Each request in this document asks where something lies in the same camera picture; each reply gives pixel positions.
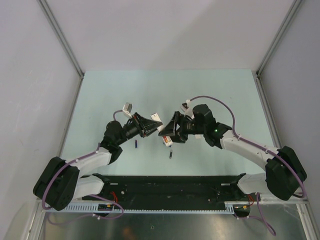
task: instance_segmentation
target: light blue table surface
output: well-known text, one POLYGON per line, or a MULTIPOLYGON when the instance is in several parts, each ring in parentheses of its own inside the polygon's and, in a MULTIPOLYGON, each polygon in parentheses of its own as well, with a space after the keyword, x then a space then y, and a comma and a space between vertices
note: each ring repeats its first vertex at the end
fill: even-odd
MULTIPOLYGON (((198 95, 209 95, 225 102, 234 112, 236 131, 244 137, 272 146, 272 139, 249 69, 87 71, 62 152, 74 159, 96 149, 103 139, 113 113, 126 102, 132 113, 146 118, 157 112, 164 125, 179 111, 181 103, 198 95)), ((232 125, 229 112, 210 99, 197 99, 192 106, 206 103, 217 122, 232 125)), ((121 124, 127 118, 116 115, 121 124)), ((173 155, 157 133, 139 136, 121 145, 119 159, 94 172, 104 175, 238 175, 261 173, 249 160, 190 135, 185 144, 174 143, 173 155)))

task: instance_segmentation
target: metal bracket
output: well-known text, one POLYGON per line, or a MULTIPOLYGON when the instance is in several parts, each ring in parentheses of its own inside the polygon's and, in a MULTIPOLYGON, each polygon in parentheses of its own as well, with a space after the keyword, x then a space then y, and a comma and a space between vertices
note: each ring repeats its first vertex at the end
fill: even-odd
POLYGON ((269 128, 269 131, 271 134, 273 145, 275 147, 282 148, 280 138, 278 135, 278 131, 276 128, 275 119, 273 117, 270 105, 268 103, 266 92, 263 88, 263 85, 262 85, 261 80, 259 79, 258 75, 254 71, 252 72, 252 75, 253 75, 254 83, 255 83, 259 98, 260 98, 260 102, 262 105, 264 116, 266 118, 266 123, 268 124, 268 128, 269 128))
MULTIPOLYGON (((99 204, 103 202, 71 202, 65 209, 56 211, 53 208, 47 210, 49 213, 110 213, 110 210, 98 210, 99 204)), ((120 209, 112 210, 113 213, 121 213, 120 209)), ((233 205, 225 203, 225 210, 137 210, 125 209, 126 214, 234 214, 233 205)))

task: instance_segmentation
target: gray wall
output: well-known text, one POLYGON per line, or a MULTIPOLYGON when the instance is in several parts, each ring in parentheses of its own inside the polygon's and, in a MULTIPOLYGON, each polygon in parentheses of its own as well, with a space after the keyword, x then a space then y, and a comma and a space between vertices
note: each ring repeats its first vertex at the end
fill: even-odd
POLYGON ((1 1, 0 33, 0 239, 18 240, 80 80, 36 0, 1 1))
POLYGON ((281 142, 298 154, 320 224, 320 1, 306 0, 262 73, 281 142))

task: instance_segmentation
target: white wall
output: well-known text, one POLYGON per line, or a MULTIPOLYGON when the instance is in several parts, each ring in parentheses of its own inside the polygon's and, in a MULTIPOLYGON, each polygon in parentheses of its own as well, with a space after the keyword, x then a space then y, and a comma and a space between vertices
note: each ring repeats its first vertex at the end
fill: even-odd
POLYGON ((307 0, 262 74, 281 141, 300 158, 320 225, 320 1, 307 0))
MULTIPOLYGON (((23 203, 35 199, 33 187, 58 153, 80 80, 37 1, 1 1, 0 32, 3 239, 23 203)), ((11 230, 17 234, 20 229, 11 230)), ((17 235, 7 237, 17 239, 17 235)))
POLYGON ((48 0, 84 71, 256 70, 293 0, 48 0))

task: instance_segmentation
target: metal frame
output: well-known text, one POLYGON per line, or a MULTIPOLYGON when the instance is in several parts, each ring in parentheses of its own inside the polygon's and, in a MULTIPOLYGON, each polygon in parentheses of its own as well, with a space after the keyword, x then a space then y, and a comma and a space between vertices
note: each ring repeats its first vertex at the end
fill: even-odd
POLYGON ((58 38, 59 42, 61 43, 61 46, 63 50, 65 51, 66 55, 68 56, 69 60, 71 61, 74 69, 78 73, 80 79, 84 78, 84 72, 81 70, 81 67, 75 57, 75 54, 73 53, 64 33, 61 30, 61 27, 59 26, 51 8, 49 7, 46 0, 37 0, 37 2, 40 5, 40 8, 42 9, 44 15, 46 16, 50 26, 52 27, 52 30, 54 31, 56 37, 58 38))
POLYGON ((272 40, 272 43, 266 52, 266 54, 263 57, 262 62, 260 63, 256 73, 258 77, 261 75, 263 70, 265 69, 267 63, 269 62, 270 58, 273 56, 273 53, 276 51, 277 46, 279 45, 280 41, 283 39, 285 33, 287 32, 289 26, 291 25, 292 21, 294 20, 295 16, 297 15, 297 12, 300 10, 301 6, 305 0, 294 0, 292 3, 288 13, 286 14, 278 32, 276 33, 274 39, 272 40))
MULTIPOLYGON (((263 108, 263 112, 271 133, 271 138, 273 141, 273 144, 277 147, 281 147, 281 141, 280 141, 280 137, 277 131, 277 127, 276 127, 276 123, 270 108, 270 105, 268 103, 268 99, 266 97, 266 93, 262 84, 262 81, 260 79, 260 77, 258 76, 257 73, 252 72, 253 78, 254 78, 254 82, 256 85, 256 89, 258 91, 259 94, 259 98, 261 101, 261 105, 263 108)), ((267 199, 267 201, 270 202, 278 202, 280 203, 280 200, 277 199, 276 197, 272 197, 270 196, 269 199, 267 199)), ((320 239, 320 232, 319 232, 319 228, 317 226, 315 217, 313 215, 313 212, 311 210, 310 204, 308 202, 308 200, 305 200, 305 204, 301 204, 299 202, 296 203, 296 207, 298 209, 299 215, 300 215, 300 219, 301 219, 301 223, 304 229, 304 233, 306 236, 307 240, 318 240, 320 239)))
POLYGON ((33 218, 29 223, 29 228, 23 239, 25 240, 38 240, 42 223, 45 219, 45 210, 42 209, 41 202, 36 201, 33 209, 33 218))
MULTIPOLYGON (((295 0, 293 2, 287 15, 285 16, 285 19, 282 22, 278 32, 276 33, 276 36, 274 37, 271 46, 269 47, 266 55, 264 56, 261 64, 259 65, 257 71, 252 73, 253 78, 254 78, 254 82, 256 84, 256 88, 258 91, 258 95, 259 95, 259 98, 260 98, 260 101, 262 104, 262 108, 263 108, 263 111, 264 111, 264 114, 265 114, 265 117, 267 120, 267 124, 268 124, 269 130, 270 130, 270 133, 271 133, 273 144, 277 147, 281 147, 281 140, 279 138, 276 124, 275 124, 275 120, 272 115, 271 108, 269 106, 263 85, 260 80, 260 75, 263 72, 263 70, 265 69, 266 64, 269 62, 270 58, 272 57, 273 53, 275 52, 277 46, 279 45, 281 39, 283 38, 284 34, 288 30, 290 24, 292 23, 294 17, 297 15, 297 12, 301 8, 304 1, 305 0, 295 0)), ((54 16, 52 10, 50 9, 47 1, 46 0, 37 0, 37 2, 39 3, 44 15, 46 16, 55 35, 57 36, 59 42, 61 43, 62 48, 64 49, 66 55, 68 56, 74 69, 76 70, 77 74, 80 77, 80 82, 79 82, 79 86, 77 89, 77 94, 75 96, 72 110, 71 110, 69 118, 68 118, 66 131, 65 131, 65 134, 63 136, 63 139, 62 139, 62 142, 61 142, 61 145, 59 148, 58 156, 60 156, 61 152, 64 148, 64 145, 65 145, 66 136, 67 136, 69 128, 70 128, 70 123, 71 123, 74 109, 75 109, 77 99, 78 99, 78 96, 80 93, 82 79, 84 77, 84 72, 82 71, 82 69, 79 65, 79 62, 77 61, 68 41, 66 40, 66 37, 63 34, 61 27, 59 26, 59 24, 54 16)), ((265 203, 265 204, 283 203, 282 201, 279 201, 279 199, 277 199, 273 196, 269 196, 269 195, 261 196, 261 200, 262 200, 261 203, 265 203)), ((84 201, 72 203, 70 205, 70 207, 67 209, 67 212, 75 212, 78 210, 81 210, 83 212, 83 208, 81 208, 81 206, 85 206, 87 204, 92 205, 92 203, 86 203, 84 201)), ((212 212, 212 213, 219 213, 219 214, 228 213, 228 214, 230 214, 231 211, 229 211, 229 210, 230 210, 230 206, 232 206, 232 204, 233 204, 232 202, 226 202, 226 209, 227 209, 226 211, 227 212, 212 212)), ((297 209, 298 209, 298 212, 300 215, 300 219, 301 219, 301 222, 302 222, 304 232, 305 232, 307 239, 308 240, 320 239, 319 229, 317 227, 317 224, 316 224, 315 218, 313 216, 313 213, 311 211, 309 203, 306 202, 306 200, 293 199, 292 202, 290 202, 290 204, 296 204, 296 206, 297 206, 297 209)), ((42 222, 44 221, 44 217, 45 217, 45 211, 42 209, 40 201, 37 200, 35 202, 33 215, 30 218, 27 232, 24 235, 25 239, 28 239, 28 240, 38 239, 40 231, 41 231, 41 227, 42 227, 42 222)))

